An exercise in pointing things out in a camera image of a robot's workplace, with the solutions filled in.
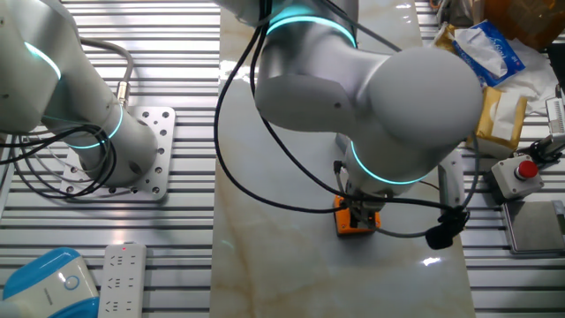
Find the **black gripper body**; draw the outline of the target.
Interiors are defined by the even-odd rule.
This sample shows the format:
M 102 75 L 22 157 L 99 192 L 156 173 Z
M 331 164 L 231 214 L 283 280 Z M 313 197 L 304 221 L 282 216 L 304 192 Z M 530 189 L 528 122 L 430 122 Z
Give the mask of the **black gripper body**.
M 370 216 L 381 212 L 386 206 L 386 199 L 391 197 L 391 192 L 363 193 L 356 191 L 352 194 L 353 199 L 348 199 L 352 213 L 356 216 Z

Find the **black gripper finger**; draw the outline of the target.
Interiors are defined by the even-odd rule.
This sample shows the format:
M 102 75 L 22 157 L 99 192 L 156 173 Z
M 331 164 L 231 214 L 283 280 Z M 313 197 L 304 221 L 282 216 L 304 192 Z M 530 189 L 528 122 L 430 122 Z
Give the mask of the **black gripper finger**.
M 350 225 L 356 230 L 374 231 L 377 228 L 377 213 L 370 209 L 352 208 Z

